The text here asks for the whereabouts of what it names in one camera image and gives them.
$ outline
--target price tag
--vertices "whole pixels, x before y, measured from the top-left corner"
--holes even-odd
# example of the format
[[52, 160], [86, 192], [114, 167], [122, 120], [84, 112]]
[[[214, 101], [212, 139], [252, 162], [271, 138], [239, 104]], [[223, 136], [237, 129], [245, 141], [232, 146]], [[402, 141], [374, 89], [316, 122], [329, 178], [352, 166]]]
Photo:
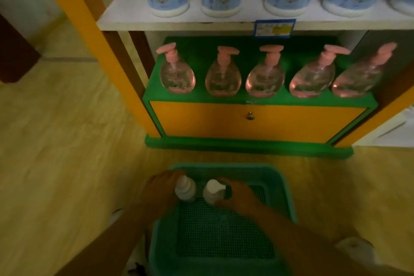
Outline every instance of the price tag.
[[296, 19], [257, 20], [254, 37], [256, 38], [289, 38], [292, 35]]

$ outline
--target drawer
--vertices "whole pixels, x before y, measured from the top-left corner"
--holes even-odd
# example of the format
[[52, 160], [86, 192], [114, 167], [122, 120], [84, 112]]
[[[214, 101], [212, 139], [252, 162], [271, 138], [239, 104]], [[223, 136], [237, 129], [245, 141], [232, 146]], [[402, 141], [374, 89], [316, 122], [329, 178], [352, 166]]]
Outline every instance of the drawer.
[[[326, 143], [365, 108], [150, 102], [167, 136]], [[253, 120], [248, 120], [252, 112]]]

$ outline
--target metal knob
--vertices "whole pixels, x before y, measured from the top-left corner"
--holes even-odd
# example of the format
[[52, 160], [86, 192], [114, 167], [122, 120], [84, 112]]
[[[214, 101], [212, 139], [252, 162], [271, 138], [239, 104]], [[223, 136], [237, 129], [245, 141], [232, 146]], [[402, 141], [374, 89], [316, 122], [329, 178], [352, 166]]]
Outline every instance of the metal knob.
[[253, 117], [253, 113], [252, 112], [249, 112], [248, 115], [247, 115], [247, 117], [246, 117], [247, 120], [254, 120], [254, 118], [255, 117]]

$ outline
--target person's right arm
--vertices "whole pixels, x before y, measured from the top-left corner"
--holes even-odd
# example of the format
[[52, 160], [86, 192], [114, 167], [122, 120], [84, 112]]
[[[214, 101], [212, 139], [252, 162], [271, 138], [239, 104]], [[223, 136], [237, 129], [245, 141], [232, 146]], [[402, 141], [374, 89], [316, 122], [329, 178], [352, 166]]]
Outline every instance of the person's right arm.
[[362, 265], [329, 242], [261, 203], [244, 183], [219, 178], [231, 186], [229, 200], [216, 206], [231, 209], [256, 222], [288, 263], [294, 276], [368, 276]]

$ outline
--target pink soap bottle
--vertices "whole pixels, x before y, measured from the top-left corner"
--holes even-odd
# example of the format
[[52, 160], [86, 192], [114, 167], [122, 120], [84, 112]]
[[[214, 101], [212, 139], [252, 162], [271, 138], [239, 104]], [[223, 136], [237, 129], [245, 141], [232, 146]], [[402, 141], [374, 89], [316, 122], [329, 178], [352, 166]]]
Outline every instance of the pink soap bottle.
[[282, 45], [265, 45], [260, 48], [267, 52], [265, 64], [258, 64], [246, 80], [246, 90], [253, 97], [272, 97], [284, 83], [285, 72], [279, 64]]
[[173, 94], [187, 94], [194, 89], [195, 76], [190, 66], [179, 57], [176, 43], [157, 49], [157, 54], [165, 53], [166, 61], [161, 66], [159, 77], [162, 85]]
[[333, 61], [337, 54], [348, 55], [351, 52], [343, 47], [325, 45], [325, 51], [319, 59], [304, 66], [292, 79], [289, 85], [290, 93], [299, 98], [313, 98], [319, 96], [335, 76]]
[[369, 59], [357, 62], [341, 73], [332, 85], [332, 92], [339, 97], [362, 97], [377, 85], [384, 73], [384, 65], [396, 49], [396, 43], [381, 46]]
[[231, 97], [241, 86], [241, 74], [231, 55], [238, 55], [240, 51], [226, 46], [219, 46], [218, 50], [217, 60], [207, 72], [206, 89], [216, 97]]

